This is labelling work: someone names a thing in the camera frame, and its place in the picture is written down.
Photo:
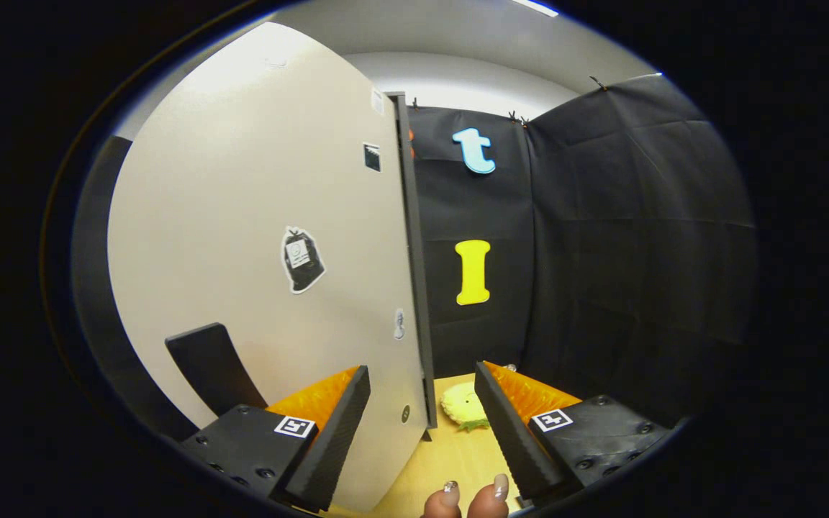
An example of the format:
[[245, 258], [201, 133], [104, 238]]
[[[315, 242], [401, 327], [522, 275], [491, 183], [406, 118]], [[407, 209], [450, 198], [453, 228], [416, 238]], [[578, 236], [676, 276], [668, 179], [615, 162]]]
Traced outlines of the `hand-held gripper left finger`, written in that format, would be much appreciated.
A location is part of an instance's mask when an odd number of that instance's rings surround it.
[[370, 396], [368, 367], [346, 368], [266, 409], [237, 404], [181, 452], [245, 499], [316, 514], [332, 503]]

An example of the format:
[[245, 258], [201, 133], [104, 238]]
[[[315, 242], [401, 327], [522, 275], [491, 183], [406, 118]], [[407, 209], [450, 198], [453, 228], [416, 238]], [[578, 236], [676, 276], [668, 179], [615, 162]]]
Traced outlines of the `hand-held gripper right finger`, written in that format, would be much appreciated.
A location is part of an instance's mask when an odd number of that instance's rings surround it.
[[674, 438], [613, 396], [579, 399], [491, 362], [474, 386], [523, 504], [599, 491]]

